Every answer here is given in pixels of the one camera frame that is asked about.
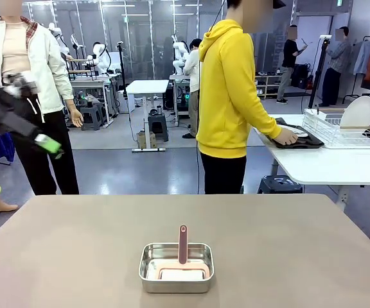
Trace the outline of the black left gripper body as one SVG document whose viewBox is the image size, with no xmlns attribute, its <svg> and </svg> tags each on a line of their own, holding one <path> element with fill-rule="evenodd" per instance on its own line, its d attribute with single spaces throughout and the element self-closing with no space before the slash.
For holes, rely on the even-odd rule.
<svg viewBox="0 0 370 308">
<path fill-rule="evenodd" d="M 35 142 L 40 129 L 17 113 L 18 104 L 21 104 L 20 99 L 0 88 L 0 135 L 9 132 Z"/>
</svg>

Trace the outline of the pink lint roller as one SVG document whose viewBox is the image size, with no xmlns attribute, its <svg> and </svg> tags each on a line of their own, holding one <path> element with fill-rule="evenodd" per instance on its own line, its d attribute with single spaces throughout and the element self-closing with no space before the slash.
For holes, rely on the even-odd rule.
<svg viewBox="0 0 370 308">
<path fill-rule="evenodd" d="M 158 265 L 155 278 L 165 281 L 200 281 L 209 278 L 210 274 L 206 264 L 188 260 L 188 228 L 186 225 L 181 225 L 177 261 Z"/>
</svg>

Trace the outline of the dark brown serving tray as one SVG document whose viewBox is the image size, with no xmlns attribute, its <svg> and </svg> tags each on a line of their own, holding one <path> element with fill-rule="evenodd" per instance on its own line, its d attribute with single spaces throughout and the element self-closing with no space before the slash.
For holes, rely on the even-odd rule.
<svg viewBox="0 0 370 308">
<path fill-rule="evenodd" d="M 302 126 L 288 124 L 282 117 L 276 118 L 276 123 L 280 126 L 281 125 L 293 126 L 308 133 L 307 138 L 298 137 L 297 142 L 295 144 L 290 145 L 281 145 L 274 141 L 273 139 L 269 138 L 269 140 L 272 141 L 279 149 L 318 149 L 324 146 L 324 143 L 320 139 L 318 139 L 316 136 L 312 135 L 310 132 L 305 130 Z"/>
</svg>

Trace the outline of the person's right hand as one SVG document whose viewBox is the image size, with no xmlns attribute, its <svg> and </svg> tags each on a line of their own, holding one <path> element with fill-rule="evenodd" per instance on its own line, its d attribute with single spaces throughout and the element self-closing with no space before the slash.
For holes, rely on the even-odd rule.
<svg viewBox="0 0 370 308">
<path fill-rule="evenodd" d="M 292 130 L 282 128 L 281 133 L 274 138 L 274 141 L 281 145 L 290 145 L 297 142 L 298 136 Z"/>
</svg>

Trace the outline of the grey plastic stool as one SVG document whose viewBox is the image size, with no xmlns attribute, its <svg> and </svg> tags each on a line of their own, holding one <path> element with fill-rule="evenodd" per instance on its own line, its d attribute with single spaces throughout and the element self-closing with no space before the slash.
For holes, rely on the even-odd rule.
<svg viewBox="0 0 370 308">
<path fill-rule="evenodd" d="M 97 104 L 94 104 L 91 107 L 81 107 L 80 112 L 84 118 L 84 123 L 82 126 L 83 131 L 98 131 L 105 123 L 101 108 Z"/>
</svg>

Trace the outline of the white workbench with wood shelves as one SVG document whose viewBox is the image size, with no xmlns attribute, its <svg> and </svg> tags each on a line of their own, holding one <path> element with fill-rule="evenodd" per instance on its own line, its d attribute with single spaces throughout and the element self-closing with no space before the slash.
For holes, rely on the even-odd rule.
<svg viewBox="0 0 370 308">
<path fill-rule="evenodd" d="M 103 127 L 107 128 L 113 122 L 113 117 L 117 116 L 118 108 L 114 101 L 114 75 L 103 74 L 103 64 L 93 56 L 86 59 L 70 58 L 66 56 L 67 73 L 74 90 L 95 89 L 99 92 L 98 100 L 102 102 L 99 109 L 103 117 Z"/>
</svg>

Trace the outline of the cardboard box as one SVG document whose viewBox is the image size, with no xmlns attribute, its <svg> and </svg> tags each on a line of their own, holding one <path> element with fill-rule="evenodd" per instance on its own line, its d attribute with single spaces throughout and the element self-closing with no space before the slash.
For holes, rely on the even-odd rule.
<svg viewBox="0 0 370 308">
<path fill-rule="evenodd" d="M 155 134 L 153 132 L 150 132 L 150 136 L 148 138 L 150 142 L 150 147 L 151 148 L 156 148 L 157 147 L 157 141 Z M 146 133 L 145 131 L 141 131 L 137 133 L 137 146 L 139 149 L 145 149 L 146 148 Z"/>
</svg>

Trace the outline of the dark plastic stool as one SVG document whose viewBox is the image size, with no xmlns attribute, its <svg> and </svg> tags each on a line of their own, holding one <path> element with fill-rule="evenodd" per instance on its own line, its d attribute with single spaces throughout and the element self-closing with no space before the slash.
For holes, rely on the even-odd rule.
<svg viewBox="0 0 370 308">
<path fill-rule="evenodd" d="M 149 115 L 148 116 L 149 130 L 155 135 L 157 140 L 164 142 L 169 141 L 168 127 L 165 115 Z"/>
</svg>

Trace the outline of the black tripod pole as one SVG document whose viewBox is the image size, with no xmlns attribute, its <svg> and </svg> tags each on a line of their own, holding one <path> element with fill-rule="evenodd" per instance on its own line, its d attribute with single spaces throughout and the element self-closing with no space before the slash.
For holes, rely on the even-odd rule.
<svg viewBox="0 0 370 308">
<path fill-rule="evenodd" d="M 119 53 L 119 62 L 121 67 L 121 77 L 122 77 L 122 87 L 123 87 L 123 97 L 127 100 L 128 94 L 127 94 L 127 86 L 126 86 L 126 80 L 125 80 L 125 67 L 124 67 L 124 61 L 123 61 L 123 50 L 122 50 L 123 41 L 119 41 L 117 43 L 117 49 Z"/>
</svg>

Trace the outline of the white standing desk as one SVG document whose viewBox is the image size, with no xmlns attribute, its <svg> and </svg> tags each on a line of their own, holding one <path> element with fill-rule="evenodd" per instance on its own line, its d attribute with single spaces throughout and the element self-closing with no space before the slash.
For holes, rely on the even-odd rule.
<svg viewBox="0 0 370 308">
<path fill-rule="evenodd" d="M 148 122 L 148 103 L 146 101 L 146 96 L 149 94 L 152 96 L 151 101 L 154 105 L 154 95 L 164 94 L 168 87 L 169 80 L 134 80 L 127 87 L 127 94 L 140 95 L 143 102 L 143 125 L 145 129 L 145 149 L 132 149 L 132 153 L 142 153 L 142 152 L 164 152 L 165 148 L 152 148 L 150 142 L 150 129 Z"/>
</svg>

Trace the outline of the person in white sweater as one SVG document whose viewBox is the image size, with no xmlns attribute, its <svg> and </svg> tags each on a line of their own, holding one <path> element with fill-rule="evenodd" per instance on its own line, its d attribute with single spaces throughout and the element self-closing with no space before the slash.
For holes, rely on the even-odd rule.
<svg viewBox="0 0 370 308">
<path fill-rule="evenodd" d="M 198 131 L 198 108 L 199 108 L 199 93 L 200 93 L 200 61 L 198 55 L 198 48 L 202 40 L 195 38 L 189 45 L 191 52 L 188 59 L 185 62 L 183 72 L 186 76 L 189 76 L 189 106 L 188 113 L 190 118 L 190 129 L 189 132 L 182 136 L 183 139 L 194 139 Z"/>
</svg>

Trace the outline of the stainless steel tray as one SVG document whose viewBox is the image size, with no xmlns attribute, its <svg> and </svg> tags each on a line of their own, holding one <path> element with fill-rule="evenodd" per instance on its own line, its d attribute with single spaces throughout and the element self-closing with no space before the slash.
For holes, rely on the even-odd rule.
<svg viewBox="0 0 370 308">
<path fill-rule="evenodd" d="M 205 243 L 188 244 L 187 269 L 164 269 L 178 266 L 178 243 L 150 243 L 143 248 L 139 261 L 139 277 L 147 293 L 198 294 L 211 289 L 215 267 L 211 247 Z"/>
</svg>

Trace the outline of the person in yellow hoodie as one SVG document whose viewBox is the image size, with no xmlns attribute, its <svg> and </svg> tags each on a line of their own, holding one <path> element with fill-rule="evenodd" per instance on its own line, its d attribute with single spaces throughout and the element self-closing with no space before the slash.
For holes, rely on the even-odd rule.
<svg viewBox="0 0 370 308">
<path fill-rule="evenodd" d="M 271 19 L 282 0 L 225 0 L 225 19 L 215 22 L 198 49 L 199 125 L 196 136 L 206 194 L 239 194 L 253 127 L 252 108 L 262 105 L 255 85 L 251 34 Z"/>
</svg>

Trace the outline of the black bag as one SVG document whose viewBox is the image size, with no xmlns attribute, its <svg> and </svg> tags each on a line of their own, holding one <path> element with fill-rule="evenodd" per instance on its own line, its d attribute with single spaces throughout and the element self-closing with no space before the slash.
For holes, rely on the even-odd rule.
<svg viewBox="0 0 370 308">
<path fill-rule="evenodd" d="M 299 89 L 307 89 L 308 84 L 313 80 L 311 75 L 311 65 L 307 64 L 295 64 L 291 75 L 291 86 Z"/>
</svg>

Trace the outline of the white side table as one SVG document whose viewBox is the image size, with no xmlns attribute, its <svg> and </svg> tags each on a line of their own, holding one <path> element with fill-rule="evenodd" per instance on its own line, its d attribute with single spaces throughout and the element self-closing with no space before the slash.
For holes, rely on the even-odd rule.
<svg viewBox="0 0 370 308">
<path fill-rule="evenodd" d="M 329 185 L 338 190 L 370 186 L 370 150 L 282 150 L 264 135 L 259 137 L 273 156 L 271 175 L 280 167 L 293 181 L 306 186 Z"/>
</svg>

